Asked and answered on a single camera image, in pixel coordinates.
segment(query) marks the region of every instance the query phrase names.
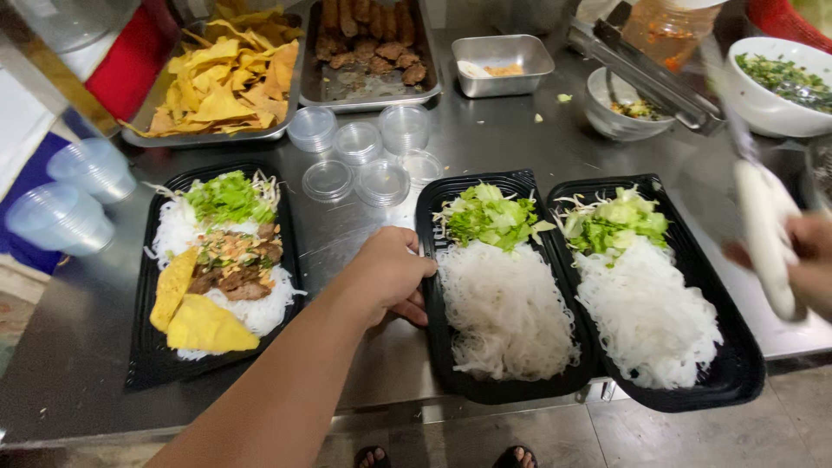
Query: small stainless steel container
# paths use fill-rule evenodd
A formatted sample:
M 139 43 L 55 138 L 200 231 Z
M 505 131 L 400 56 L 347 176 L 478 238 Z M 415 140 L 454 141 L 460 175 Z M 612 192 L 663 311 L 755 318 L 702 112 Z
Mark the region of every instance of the small stainless steel container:
M 451 45 L 454 59 L 480 67 L 507 67 L 516 63 L 523 75 L 474 78 L 457 69 L 459 84 L 468 97 L 529 94 L 555 69 L 555 62 L 540 39 L 527 34 L 512 36 L 466 37 Z

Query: human arm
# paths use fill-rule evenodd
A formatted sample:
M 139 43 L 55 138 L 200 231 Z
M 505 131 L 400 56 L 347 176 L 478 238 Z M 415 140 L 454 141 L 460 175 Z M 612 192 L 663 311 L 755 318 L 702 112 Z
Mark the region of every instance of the human arm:
M 788 266 L 795 299 L 832 321 L 832 221 L 820 214 L 791 217 L 785 224 L 800 262 Z M 753 269 L 748 251 L 739 242 L 722 248 L 734 263 Z
M 427 324 L 415 291 L 437 266 L 408 248 L 418 250 L 409 229 L 373 234 L 248 371 L 148 466 L 311 466 L 364 331 L 389 308 Z

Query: black takeout container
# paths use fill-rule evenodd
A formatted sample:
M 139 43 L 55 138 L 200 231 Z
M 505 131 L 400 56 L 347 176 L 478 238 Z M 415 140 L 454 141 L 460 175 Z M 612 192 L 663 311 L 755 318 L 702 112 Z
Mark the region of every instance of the black takeout container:
M 555 202 L 557 198 L 572 197 L 575 194 L 583 195 L 585 202 L 594 201 L 596 194 L 612 198 L 615 197 L 616 187 L 631 188 L 633 184 L 638 184 L 638 191 L 645 199 L 659 201 L 656 210 L 670 221 L 666 239 L 667 244 L 676 253 L 676 268 L 684 275 L 687 287 L 698 287 L 703 297 L 716 307 L 717 325 L 725 342 L 721 346 L 717 345 L 716 358 L 707 372 L 700 371 L 700 379 L 692 388 L 641 388 L 625 379 L 612 359 L 607 357 L 598 340 L 595 322 L 583 306 L 580 306 L 582 314 L 587 318 L 601 363 L 612 379 L 633 400 L 656 411 L 675 413 L 703 410 L 754 400 L 762 392 L 765 382 L 765 363 L 760 347 L 757 346 L 740 311 L 737 310 L 691 230 L 673 207 L 657 175 L 642 174 L 564 182 L 549 192 L 547 207 L 555 212 L 564 212 L 564 209 L 572 208 L 572 203 Z M 554 234 L 558 258 L 566 272 L 564 280 L 569 289 L 576 291 L 581 277 L 577 270 L 570 266 L 572 252 L 567 247 L 567 239 L 560 231 Z
M 251 178 L 260 169 L 266 177 L 275 176 L 281 182 L 280 174 L 271 165 L 258 161 L 236 161 L 215 166 L 202 167 L 188 171 L 172 178 L 165 184 L 171 190 L 187 190 L 195 179 L 205 182 L 209 179 L 232 171 L 242 171 Z M 283 258 L 280 265 L 292 276 L 292 286 L 300 289 L 300 267 L 295 249 L 295 234 L 292 231 L 292 216 L 289 210 L 289 191 L 285 186 L 280 188 L 280 202 L 277 206 L 275 223 L 280 225 L 280 238 L 283 239 Z M 150 246 L 156 237 L 159 227 L 159 210 L 169 199 L 156 195 L 151 200 L 150 214 L 147 217 L 145 231 L 145 246 Z M 130 352 L 130 363 L 127 371 L 125 386 L 128 390 L 142 390 L 158 386 L 167 382 L 178 381 L 188 377 L 198 376 L 218 367 L 255 356 L 265 351 L 265 348 L 280 334 L 303 306 L 303 297 L 295 296 L 295 303 L 287 306 L 283 321 L 266 336 L 260 338 L 260 345 L 248 351 L 230 351 L 219 356 L 206 356 L 198 361 L 185 361 L 176 355 L 176 350 L 167 347 L 166 335 L 158 331 L 150 323 L 150 314 L 156 302 L 156 282 L 159 279 L 159 268 L 156 261 L 141 254 L 139 282 L 136 288 L 136 318 L 133 321 L 133 338 Z
M 442 229 L 438 222 L 433 221 L 433 213 L 442 211 L 442 202 L 452 201 L 460 192 L 469 187 L 486 182 L 500 188 L 503 195 L 517 193 L 520 198 L 532 195 L 540 197 L 540 191 L 534 181 L 534 175 L 529 169 L 511 172 L 495 172 L 472 176 L 450 177 L 432 182 L 422 190 L 416 204 L 416 232 L 420 247 L 424 255 L 435 258 L 437 252 L 448 247 L 448 241 L 442 237 Z M 541 201 L 535 203 L 538 219 L 552 219 L 546 213 Z M 540 253 L 546 263 L 552 268 L 557 287 L 563 294 L 563 299 L 571 311 L 577 309 L 575 294 L 563 280 L 562 263 L 555 253 L 552 232 L 541 233 L 543 245 L 539 246 L 529 239 L 535 251 Z M 428 347 L 431 362 L 443 386 L 453 392 L 465 396 L 470 401 L 486 405 L 497 405 L 515 401 L 535 400 L 554 396 L 568 395 L 584 387 L 592 378 L 597 367 L 596 348 L 592 343 L 584 316 L 575 313 L 574 340 L 581 347 L 581 361 L 578 366 L 567 366 L 566 370 L 549 380 L 540 381 L 495 381 L 488 378 L 483 381 L 474 379 L 471 375 L 455 371 L 455 362 L 451 353 L 451 341 L 458 333 L 448 325 L 445 316 L 445 302 L 439 276 L 434 275 L 422 280 L 422 292 L 425 300 L 425 311 L 428 313 Z

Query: human hand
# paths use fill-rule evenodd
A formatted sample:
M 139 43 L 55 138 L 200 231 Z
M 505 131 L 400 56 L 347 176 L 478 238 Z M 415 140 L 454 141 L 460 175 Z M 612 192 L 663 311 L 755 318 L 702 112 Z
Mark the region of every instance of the human hand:
M 791 217 L 788 233 L 800 263 L 788 265 L 789 284 L 795 299 L 832 321 L 832 221 L 823 215 Z M 748 251 L 733 241 L 722 247 L 729 260 L 753 269 Z
M 404 227 L 382 227 L 372 234 L 327 290 L 366 312 L 368 326 L 378 325 L 390 309 L 419 326 L 428 324 L 424 299 L 416 288 L 423 277 L 436 273 L 435 260 L 418 251 L 416 232 Z

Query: toe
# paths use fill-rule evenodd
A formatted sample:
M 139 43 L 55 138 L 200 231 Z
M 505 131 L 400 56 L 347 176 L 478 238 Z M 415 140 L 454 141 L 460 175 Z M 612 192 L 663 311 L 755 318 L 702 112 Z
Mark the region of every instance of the toe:
M 526 455 L 522 458 L 521 465 L 522 468 L 534 468 L 534 461 L 532 461 L 532 452 L 526 452 Z

